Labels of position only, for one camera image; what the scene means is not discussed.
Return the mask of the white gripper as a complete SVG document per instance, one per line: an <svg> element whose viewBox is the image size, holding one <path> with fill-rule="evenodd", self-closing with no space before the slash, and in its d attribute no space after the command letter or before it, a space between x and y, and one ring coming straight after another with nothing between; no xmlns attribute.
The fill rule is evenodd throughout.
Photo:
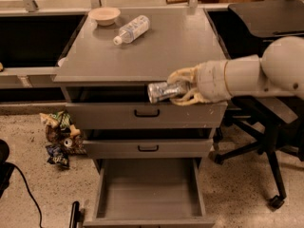
<svg viewBox="0 0 304 228"><path fill-rule="evenodd" d="M171 73L168 84L186 82L198 88L190 89L181 98L171 98L174 105L218 103L232 98L225 81L225 68L228 61L208 61L199 66L185 67Z"/></svg>

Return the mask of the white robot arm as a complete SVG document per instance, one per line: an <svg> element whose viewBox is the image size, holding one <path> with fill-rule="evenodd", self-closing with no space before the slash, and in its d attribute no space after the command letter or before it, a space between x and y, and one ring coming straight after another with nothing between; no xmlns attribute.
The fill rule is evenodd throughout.
<svg viewBox="0 0 304 228"><path fill-rule="evenodd" d="M240 96L296 96L304 99L304 39L283 37L262 56L207 61L174 71L169 84L185 82L186 92L170 101L175 105L212 104Z"/></svg>

